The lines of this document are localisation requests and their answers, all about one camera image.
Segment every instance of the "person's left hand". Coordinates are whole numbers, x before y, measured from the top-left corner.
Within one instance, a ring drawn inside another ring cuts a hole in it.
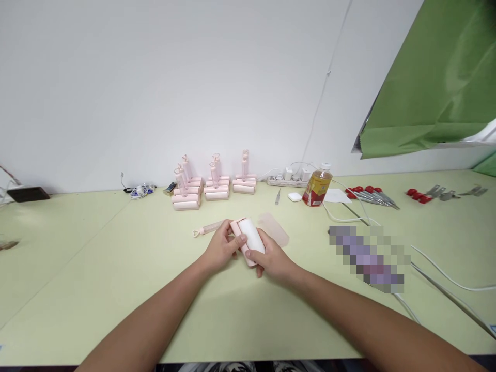
[[[232,220],[224,220],[221,227],[213,234],[207,250],[199,258],[212,272],[217,272],[223,268],[231,257],[237,259],[236,250],[246,243],[245,234],[238,237],[229,235],[233,233],[231,222]]]

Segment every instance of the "green backdrop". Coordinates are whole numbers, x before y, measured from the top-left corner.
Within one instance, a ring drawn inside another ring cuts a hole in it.
[[[425,0],[360,135],[363,158],[457,142],[496,118],[496,2]]]

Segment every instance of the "wire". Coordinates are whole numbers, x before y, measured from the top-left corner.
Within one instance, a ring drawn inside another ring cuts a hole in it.
[[[336,180],[333,180],[333,182],[336,182],[338,184],[340,184],[341,186],[351,190],[350,188],[348,188],[347,186],[345,186],[344,184],[342,184],[341,182],[338,182]],[[363,212],[365,213],[365,215],[367,216],[367,219],[369,220],[369,223],[370,221],[373,221],[374,223],[377,224],[377,226],[381,226],[381,224],[379,224],[377,221],[371,219],[368,214],[367,214],[367,211],[365,210],[365,206],[363,205],[362,201],[360,201],[360,204],[362,205],[362,209],[363,209]],[[337,219],[335,218],[330,212],[329,210],[327,209],[326,207],[326,203],[324,202],[324,208],[325,210],[327,211],[327,214],[329,216],[329,218],[331,218],[332,220],[334,221],[338,221],[338,222],[352,222],[353,220],[355,221],[359,221],[359,220],[364,220],[364,218],[357,218],[357,219],[350,219],[350,220],[340,220],[340,219]],[[496,286],[495,285],[491,285],[491,286],[487,286],[487,287],[481,287],[481,288],[469,288],[469,287],[465,287],[465,286],[462,286],[460,284],[458,284],[456,281],[454,281],[453,279],[451,279],[448,274],[446,274],[432,259],[429,258],[429,256],[427,256],[424,252],[422,252],[420,249],[418,249],[417,247],[415,247],[414,245],[411,245],[411,247],[413,249],[415,249],[417,252],[419,252],[422,256],[424,256],[425,258],[427,258],[427,260],[434,265],[434,267],[436,269],[438,269],[441,274],[444,275],[445,278],[447,278],[449,281],[451,281],[452,283],[454,283],[455,285],[457,285],[458,287],[460,288],[463,288],[463,289],[466,289],[466,290],[469,290],[469,291],[473,291],[473,292],[480,292],[480,291],[486,291],[486,290],[493,290],[493,289],[496,289]],[[430,282],[432,282],[434,285],[436,286],[439,286],[440,288],[442,288],[444,291],[446,291],[448,294],[450,294],[453,298],[457,299],[458,301],[460,301],[461,303],[463,303],[467,309],[469,309],[471,312],[472,312],[472,315],[479,320],[479,322],[481,324],[483,324],[486,328],[487,328],[487,331],[489,331],[491,333],[491,335],[493,336],[496,336],[496,332],[493,331],[493,329],[491,328],[491,326],[484,322],[484,320],[475,312],[475,310],[473,308],[471,308],[464,300],[462,300],[461,298],[457,297],[456,295],[454,295],[452,292],[450,292],[448,289],[446,289],[445,287],[443,287],[441,284],[439,284],[436,280],[434,280],[433,278],[431,278],[429,275],[427,275],[425,272],[423,272],[417,265],[415,265],[413,262],[410,262],[411,266],[413,266],[416,270],[418,270],[423,276],[426,277],[426,279],[428,279]],[[415,315],[415,313],[413,312],[413,310],[408,306],[408,304],[406,303],[406,301],[403,299],[403,297],[401,297],[400,294],[398,293],[393,293],[393,295],[396,297],[396,299],[401,302],[407,309],[408,311],[410,312],[410,314],[412,315],[412,317],[414,318],[414,320],[421,324],[419,319],[417,318],[417,316]]]
[[[312,163],[305,163],[305,162],[294,162],[294,163],[291,163],[291,164],[290,164],[290,166],[293,166],[293,164],[298,164],[298,163],[300,163],[300,164],[306,164],[306,165],[309,165],[309,166],[313,167],[316,171],[318,171],[317,167],[316,167],[316,166],[314,166]]]
[[[427,258],[427,260],[434,265],[434,267],[436,269],[438,269],[438,271],[443,274],[443,276],[448,279],[450,282],[452,282],[453,284],[457,285],[458,287],[460,288],[463,288],[463,289],[466,289],[466,290],[469,290],[469,291],[472,291],[472,292],[482,292],[482,291],[486,291],[486,290],[494,290],[496,289],[496,285],[490,285],[490,286],[486,286],[486,287],[481,287],[481,288],[469,288],[469,287],[465,287],[465,286],[462,286],[461,284],[458,284],[456,281],[454,281],[453,279],[451,279],[449,277],[448,274],[446,274],[432,259],[429,258],[429,256],[427,256],[424,252],[422,252],[420,249],[418,249],[417,247],[411,245],[411,247],[413,249],[415,249],[417,252],[419,252],[422,256],[424,256],[425,258]]]
[[[120,173],[120,184],[122,187],[124,187],[124,192],[126,194],[129,194],[131,196],[131,199],[136,200],[136,199],[142,199],[148,194],[152,194],[155,191],[155,185],[151,184],[143,184],[140,186],[136,186],[133,188],[129,188],[124,185],[123,183],[123,178],[124,178],[124,173]]]
[[[377,226],[381,226],[381,224],[380,224],[380,223],[378,223],[378,222],[377,222],[377,221],[375,221],[375,220],[372,220],[372,219],[368,216],[367,211],[365,210],[365,206],[363,205],[363,202],[362,202],[362,201],[358,198],[358,195],[356,195],[356,194],[355,194],[355,191],[351,190],[348,186],[343,185],[341,182],[336,181],[335,179],[333,179],[332,181],[333,181],[333,182],[336,182],[336,183],[338,183],[338,184],[340,184],[340,185],[341,185],[341,186],[343,186],[345,189],[350,190],[350,191],[351,191],[351,193],[352,193],[353,195],[355,195],[355,196],[356,196],[357,200],[358,200],[358,201],[360,202],[360,204],[362,205],[363,212],[364,212],[364,213],[365,213],[365,215],[367,216],[367,219],[368,219],[368,223],[369,223],[369,224],[370,224],[370,222],[371,222],[371,221],[374,221],[374,222],[377,224]]]
[[[279,171],[279,172],[282,172],[282,170],[280,170],[279,168],[272,168],[270,171],[265,172],[265,173],[264,173],[264,174],[262,174],[260,177],[258,177],[258,178],[257,178],[257,181],[259,181],[259,180],[260,180],[260,178],[262,178],[263,176],[265,176],[265,175],[267,175],[267,174],[271,173],[272,171],[276,171],[276,170],[277,170],[277,171]]]
[[[490,334],[496,338],[496,332],[492,329],[492,327],[486,323],[482,317],[473,309],[470,307],[470,305],[468,303],[466,303],[464,300],[462,300],[461,298],[459,298],[458,296],[456,296],[454,293],[452,293],[451,291],[449,291],[448,289],[446,289],[445,287],[443,287],[441,284],[439,284],[437,281],[435,281],[432,277],[430,277],[429,275],[427,275],[421,268],[419,268],[416,264],[414,264],[413,262],[410,263],[420,274],[422,274],[427,280],[429,280],[431,283],[433,283],[435,286],[437,287],[440,287],[442,290],[446,291],[450,296],[453,296],[454,298],[456,298],[458,301],[460,301],[463,305],[465,305],[471,312],[472,312],[472,315],[479,320],[479,322],[481,322],[483,325],[486,326],[487,328],[487,331],[490,332]]]
[[[341,185],[341,186],[343,186],[345,189],[350,190],[350,191],[351,191],[351,193],[352,193],[353,195],[357,196],[357,195],[355,194],[355,192],[354,192],[352,189],[350,189],[349,187],[347,187],[346,185],[344,185],[344,184],[342,184],[341,182],[336,181],[336,180],[334,180],[334,179],[333,179],[332,181],[333,181],[333,182],[336,182],[336,183],[338,183],[338,184],[340,184],[340,185]],[[368,216],[367,211],[365,210],[365,206],[363,205],[363,202],[362,202],[360,199],[358,199],[358,201],[359,201],[359,202],[360,202],[360,204],[362,205],[363,212],[364,212],[364,213],[365,213],[365,215],[367,216],[367,220],[368,220],[369,225],[371,225],[371,221],[373,221],[373,222],[374,222],[377,226],[381,226],[381,224],[380,224],[379,222],[377,222],[376,220],[371,219],[371,218]],[[333,215],[329,212],[329,210],[328,210],[328,209],[327,209],[327,207],[326,207],[326,202],[325,202],[325,201],[323,202],[323,204],[324,204],[324,208],[325,208],[325,210],[326,210],[326,212],[327,212],[327,215],[329,216],[329,218],[330,218],[330,219],[332,219],[332,220],[334,220],[334,221],[337,221],[337,222],[353,222],[353,221],[360,221],[360,220],[364,220],[364,219],[365,219],[364,217],[359,217],[359,218],[356,218],[356,219],[349,219],[349,220],[341,220],[341,219],[337,219],[336,217],[334,217],[334,216],[333,216]],[[401,297],[401,295],[400,295],[400,294],[398,294],[398,293],[392,293],[392,295],[393,295],[393,296],[394,296],[394,297],[395,297],[395,298],[396,298],[396,299],[397,299],[397,300],[398,300],[398,301],[399,301],[402,305],[404,305],[404,306],[407,308],[408,312],[409,312],[409,313],[410,313],[410,315],[413,317],[413,319],[414,319],[414,320],[415,320],[418,324],[421,324],[421,323],[420,323],[420,321],[419,321],[419,319],[417,318],[417,315],[416,315],[416,314],[415,314],[415,312],[411,309],[411,307],[410,307],[410,306],[408,306],[408,304],[407,304],[407,303],[406,303],[406,301],[403,299],[403,297]]]
[[[336,52],[336,49],[337,49],[337,47],[339,45],[339,41],[341,40],[341,34],[343,33],[343,28],[345,26],[345,22],[346,22],[346,19],[348,17],[348,13],[350,11],[351,4],[352,3],[353,3],[353,0],[350,0],[350,2],[348,3],[348,7],[346,8],[345,16],[343,17],[343,21],[341,23],[341,28],[339,30],[339,35],[338,35],[337,41],[336,41],[336,47],[334,48],[334,50],[332,52],[331,61],[329,62],[329,66],[327,68],[327,73],[326,73],[325,79],[324,79],[324,84],[322,85],[322,92],[320,93],[319,102],[317,103],[317,108],[315,109],[314,118],[312,119],[312,126],[310,127],[310,132],[308,134],[308,139],[306,140],[305,149],[303,150],[303,155],[301,156],[301,161],[302,162],[303,162],[303,159],[305,158],[306,151],[308,150],[308,145],[310,143],[310,139],[312,138],[312,133],[314,131],[314,125],[315,125],[315,119],[317,118],[317,114],[319,112],[320,104],[322,103],[322,99],[324,97],[324,92],[326,90],[326,87],[325,86],[327,85],[327,80],[329,78],[329,75],[331,74],[331,67],[332,67],[332,64],[334,62],[335,52]]]
[[[369,223],[370,223],[370,221],[373,221],[375,224],[377,224],[377,226],[380,226],[380,223],[379,223],[379,222],[377,222],[376,220],[371,219],[371,218],[369,218],[369,217],[367,217],[367,218],[365,218],[365,217],[358,217],[358,218],[356,218],[356,219],[341,220],[341,219],[339,219],[339,218],[334,217],[334,216],[330,213],[329,209],[327,209],[327,206],[326,206],[326,201],[325,201],[325,200],[324,200],[324,202],[323,202],[323,205],[324,205],[324,208],[325,208],[325,210],[326,210],[327,215],[329,216],[329,218],[330,218],[330,219],[332,219],[332,220],[333,220],[333,221],[335,221],[335,222],[355,222],[355,221],[368,220],[368,221],[369,221]]]
[[[10,180],[9,183],[7,184],[7,186],[5,186],[5,188],[3,189],[3,190],[5,190],[5,192],[4,192],[4,197],[2,198],[2,201],[0,201],[0,204],[3,204],[4,203],[5,198],[7,197],[7,191],[9,190],[9,186],[10,186],[11,183],[15,184],[14,181]]]
[[[412,308],[410,306],[408,306],[408,304],[406,303],[406,301],[403,299],[403,297],[401,297],[401,295],[399,293],[393,293],[392,294],[394,297],[396,297],[396,299],[401,302],[408,310],[408,312],[410,313],[410,315],[413,317],[413,319],[418,323],[418,324],[422,324],[420,323],[420,320],[417,318],[417,315],[415,315],[415,313],[413,312]]]

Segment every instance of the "white wall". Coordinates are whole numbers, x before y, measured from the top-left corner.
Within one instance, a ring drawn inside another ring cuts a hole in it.
[[[0,162],[51,192],[167,185],[181,155],[259,174],[303,155],[337,175],[465,168],[490,150],[359,160],[355,137],[422,0],[0,3]]]

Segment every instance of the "lint roller refill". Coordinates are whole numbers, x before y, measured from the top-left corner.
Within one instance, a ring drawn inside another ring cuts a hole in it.
[[[244,259],[246,260],[248,266],[255,266],[255,262],[247,259],[246,251],[249,249],[265,253],[265,246],[252,220],[247,218],[233,221],[231,222],[231,228],[236,236],[239,236],[242,233],[246,235],[247,241],[246,244],[241,247],[241,252],[243,253]]]

